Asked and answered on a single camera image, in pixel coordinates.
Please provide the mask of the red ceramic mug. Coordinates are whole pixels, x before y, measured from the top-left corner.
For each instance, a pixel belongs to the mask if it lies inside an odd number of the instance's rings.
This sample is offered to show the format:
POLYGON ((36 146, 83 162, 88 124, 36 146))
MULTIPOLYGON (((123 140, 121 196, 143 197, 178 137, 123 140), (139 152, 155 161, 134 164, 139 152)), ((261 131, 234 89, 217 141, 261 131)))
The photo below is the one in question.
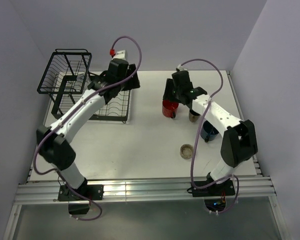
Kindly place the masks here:
POLYGON ((162 101, 162 114, 166 118, 175 119, 178 111, 179 103, 169 100, 162 101))

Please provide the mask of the brown ribbed mug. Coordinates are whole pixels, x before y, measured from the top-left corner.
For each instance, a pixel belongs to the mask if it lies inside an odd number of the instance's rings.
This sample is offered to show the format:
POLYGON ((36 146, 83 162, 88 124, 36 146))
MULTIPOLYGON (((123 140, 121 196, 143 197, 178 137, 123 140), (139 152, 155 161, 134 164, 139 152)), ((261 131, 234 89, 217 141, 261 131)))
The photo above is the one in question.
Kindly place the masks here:
POLYGON ((199 118, 200 118, 200 114, 193 111, 192 109, 189 110, 188 112, 188 119, 191 123, 195 123, 199 118))

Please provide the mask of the clear glass tumbler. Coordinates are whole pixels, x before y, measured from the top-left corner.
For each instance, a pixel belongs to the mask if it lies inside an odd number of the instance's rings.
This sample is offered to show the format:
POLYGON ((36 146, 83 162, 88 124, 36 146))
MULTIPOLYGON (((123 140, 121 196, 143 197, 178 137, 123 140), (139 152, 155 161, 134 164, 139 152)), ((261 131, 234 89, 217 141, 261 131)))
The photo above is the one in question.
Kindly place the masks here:
POLYGON ((86 81, 86 74, 85 74, 84 72, 79 73, 79 74, 76 76, 76 82, 77 82, 77 83, 83 84, 85 81, 86 81))

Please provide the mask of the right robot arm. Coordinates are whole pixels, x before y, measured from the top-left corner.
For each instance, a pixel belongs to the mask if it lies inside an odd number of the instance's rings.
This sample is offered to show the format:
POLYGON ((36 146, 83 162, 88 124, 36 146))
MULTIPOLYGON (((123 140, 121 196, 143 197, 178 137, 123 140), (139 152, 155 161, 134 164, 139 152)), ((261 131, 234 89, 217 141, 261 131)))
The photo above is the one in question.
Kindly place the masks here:
POLYGON ((206 188, 210 194, 217 195, 224 188, 223 182, 233 176, 238 166, 258 152, 255 125, 251 120, 241 120, 230 114, 213 101, 213 96, 209 95, 202 87, 194 87, 188 71, 178 70, 171 76, 172 78, 166 80, 163 99, 187 106, 207 120, 222 137, 221 160, 207 175, 210 180, 206 185, 195 185, 193 176, 202 124, 197 130, 190 166, 191 185, 196 189, 206 188))

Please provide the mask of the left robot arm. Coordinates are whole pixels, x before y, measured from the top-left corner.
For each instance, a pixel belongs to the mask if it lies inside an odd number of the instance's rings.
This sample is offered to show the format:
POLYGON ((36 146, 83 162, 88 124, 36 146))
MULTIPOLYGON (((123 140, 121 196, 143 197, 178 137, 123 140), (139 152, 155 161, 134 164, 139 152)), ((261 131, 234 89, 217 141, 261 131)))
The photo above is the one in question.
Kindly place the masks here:
POLYGON ((87 197, 88 181, 75 164, 76 153, 71 142, 82 126, 119 92, 137 89, 140 81, 135 64, 113 58, 108 69, 94 75, 82 97, 61 118, 50 126, 36 130, 36 155, 51 164, 66 182, 69 194, 76 200, 87 197))

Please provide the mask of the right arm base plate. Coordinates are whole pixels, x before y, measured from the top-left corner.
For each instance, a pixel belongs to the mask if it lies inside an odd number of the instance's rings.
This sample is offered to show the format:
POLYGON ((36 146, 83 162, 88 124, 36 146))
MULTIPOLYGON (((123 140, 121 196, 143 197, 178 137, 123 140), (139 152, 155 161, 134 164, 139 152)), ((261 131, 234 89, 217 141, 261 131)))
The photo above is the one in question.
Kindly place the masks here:
POLYGON ((195 189, 191 186, 186 191, 193 197, 227 197, 234 196, 236 194, 233 181, 230 179, 221 184, 214 184, 205 189, 195 189))

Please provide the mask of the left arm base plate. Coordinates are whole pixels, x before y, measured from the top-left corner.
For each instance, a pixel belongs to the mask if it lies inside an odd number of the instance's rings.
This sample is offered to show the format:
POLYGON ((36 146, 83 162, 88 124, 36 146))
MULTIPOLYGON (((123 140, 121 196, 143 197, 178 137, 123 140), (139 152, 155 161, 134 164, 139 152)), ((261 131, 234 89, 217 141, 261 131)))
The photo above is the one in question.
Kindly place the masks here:
MULTIPOLYGON (((87 185, 86 190, 80 195, 93 200, 93 201, 100 201, 103 199, 104 193, 104 185, 102 184, 92 184, 87 185)), ((71 202, 71 201, 83 201, 84 199, 74 194, 66 185, 61 185, 59 188, 59 193, 57 200, 59 202, 71 202)))

